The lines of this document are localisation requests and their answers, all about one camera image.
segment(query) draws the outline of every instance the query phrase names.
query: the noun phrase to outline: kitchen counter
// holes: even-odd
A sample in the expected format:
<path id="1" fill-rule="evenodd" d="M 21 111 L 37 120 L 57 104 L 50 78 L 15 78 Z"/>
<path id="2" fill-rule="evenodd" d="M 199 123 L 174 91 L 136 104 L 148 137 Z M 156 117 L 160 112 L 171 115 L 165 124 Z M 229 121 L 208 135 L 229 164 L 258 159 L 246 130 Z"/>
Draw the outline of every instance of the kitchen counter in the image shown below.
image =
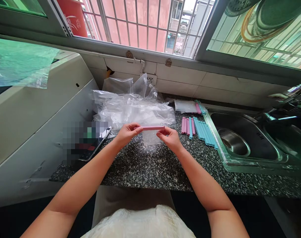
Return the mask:
<path id="1" fill-rule="evenodd" d="M 181 134 L 182 117 L 194 115 L 191 113 L 181 114 L 176 111 L 175 116 L 181 143 L 195 160 L 215 178 L 226 193 L 301 198 L 301 177 L 227 172 L 214 147 L 205 145 L 203 141 L 199 140 L 197 134 L 194 135 L 193 140 L 189 140 L 189 136 Z M 199 120 L 204 120 L 203 116 L 197 115 L 197 117 Z M 111 140 L 113 138 L 106 139 L 101 149 Z M 66 182 L 74 173 L 70 166 L 61 164 L 51 176 L 50 181 Z M 120 151 L 101 184 L 193 191 L 175 154 L 164 143 L 144 147 L 142 134 L 133 138 Z"/>

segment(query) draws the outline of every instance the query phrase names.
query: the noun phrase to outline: orange hose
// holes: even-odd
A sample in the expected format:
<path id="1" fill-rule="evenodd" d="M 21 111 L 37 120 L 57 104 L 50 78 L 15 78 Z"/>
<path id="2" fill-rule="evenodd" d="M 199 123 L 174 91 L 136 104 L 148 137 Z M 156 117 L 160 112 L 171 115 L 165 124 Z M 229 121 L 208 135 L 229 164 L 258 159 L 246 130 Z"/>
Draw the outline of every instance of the orange hose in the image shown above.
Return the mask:
<path id="1" fill-rule="evenodd" d="M 269 38 L 275 37 L 276 35 L 278 35 L 278 34 L 280 34 L 281 32 L 283 32 L 283 31 L 284 31 L 288 26 L 290 26 L 290 24 L 293 22 L 293 20 L 290 21 L 288 24 L 285 24 L 283 27 L 274 30 L 274 31 L 273 31 L 272 33 L 270 33 L 269 35 L 267 34 L 266 37 L 259 36 L 259 37 L 262 37 L 262 39 L 259 39 L 259 40 L 249 40 L 249 39 L 247 39 L 247 38 L 245 37 L 244 33 L 245 33 L 245 31 L 247 31 L 248 34 L 249 34 L 250 36 L 252 36 L 252 34 L 250 33 L 250 31 L 248 30 L 247 25 L 248 25 L 249 19 L 250 19 L 251 14 L 253 13 L 253 10 L 254 10 L 254 8 L 256 7 L 256 5 L 257 5 L 257 4 L 255 4 L 255 5 L 254 5 L 254 6 L 246 13 L 246 15 L 245 15 L 245 17 L 244 17 L 244 20 L 243 20 L 243 23 L 242 23 L 242 27 L 241 27 L 241 36 L 242 36 L 243 40 L 244 40 L 245 42 L 247 42 L 247 43 L 260 43 L 260 42 L 263 42 L 263 41 L 265 41 L 265 40 L 267 40 L 267 39 L 269 39 Z"/>

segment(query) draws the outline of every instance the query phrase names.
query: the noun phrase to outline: clear plastic bag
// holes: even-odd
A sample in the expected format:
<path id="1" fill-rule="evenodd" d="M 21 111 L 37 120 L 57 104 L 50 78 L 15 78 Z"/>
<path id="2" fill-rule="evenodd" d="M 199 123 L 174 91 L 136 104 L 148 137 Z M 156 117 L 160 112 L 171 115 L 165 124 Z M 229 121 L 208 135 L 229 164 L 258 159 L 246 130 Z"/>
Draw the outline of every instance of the clear plastic bag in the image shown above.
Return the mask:
<path id="1" fill-rule="evenodd" d="M 112 121 L 113 130 L 124 124 L 137 122 L 142 126 L 176 126 L 174 109 L 167 103 L 157 102 L 157 89 L 142 75 L 131 87 L 134 94 L 116 94 L 93 90 L 98 114 L 95 121 Z"/>
<path id="2" fill-rule="evenodd" d="M 157 131 L 143 131 L 144 146 L 160 144 L 160 139 L 156 135 Z"/>
<path id="3" fill-rule="evenodd" d="M 50 65 L 59 49 L 0 39 L 0 87 L 47 88 Z"/>
<path id="4" fill-rule="evenodd" d="M 115 94 L 131 94 L 133 93 L 133 78 L 106 78 L 104 80 L 102 91 L 107 91 Z"/>
<path id="5" fill-rule="evenodd" d="M 175 99 L 175 109 L 181 112 L 196 113 L 196 103 L 194 101 L 184 101 Z"/>

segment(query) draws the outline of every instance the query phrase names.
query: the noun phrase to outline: green plastic sheet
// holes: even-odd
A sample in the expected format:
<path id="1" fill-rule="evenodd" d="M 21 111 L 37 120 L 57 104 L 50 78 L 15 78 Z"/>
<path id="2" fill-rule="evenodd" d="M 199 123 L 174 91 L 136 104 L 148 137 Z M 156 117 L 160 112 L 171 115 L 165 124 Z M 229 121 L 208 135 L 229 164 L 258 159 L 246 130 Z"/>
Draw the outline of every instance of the green plastic sheet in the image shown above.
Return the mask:
<path id="1" fill-rule="evenodd" d="M 47 88 L 50 65 L 59 49 L 0 39 L 0 87 Z"/>

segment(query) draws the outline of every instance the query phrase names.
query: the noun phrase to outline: window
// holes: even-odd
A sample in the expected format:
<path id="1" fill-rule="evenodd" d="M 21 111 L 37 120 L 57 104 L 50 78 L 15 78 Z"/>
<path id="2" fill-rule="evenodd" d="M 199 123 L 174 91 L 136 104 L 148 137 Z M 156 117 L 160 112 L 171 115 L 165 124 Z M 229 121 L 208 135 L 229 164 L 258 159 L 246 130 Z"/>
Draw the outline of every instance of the window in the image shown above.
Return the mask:
<path id="1" fill-rule="evenodd" d="M 75 13 L 67 12 L 70 3 L 66 7 L 66 0 L 57 2 L 75 36 L 188 58 L 194 56 L 214 4 L 213 0 L 79 0 L 72 8 L 80 9 L 83 17 L 76 19 Z"/>
<path id="2" fill-rule="evenodd" d="M 208 50 L 301 69 L 301 1 L 230 1 Z"/>
<path id="3" fill-rule="evenodd" d="M 173 12 L 171 16 L 172 19 L 179 20 L 182 6 L 183 6 L 182 2 L 174 1 Z"/>

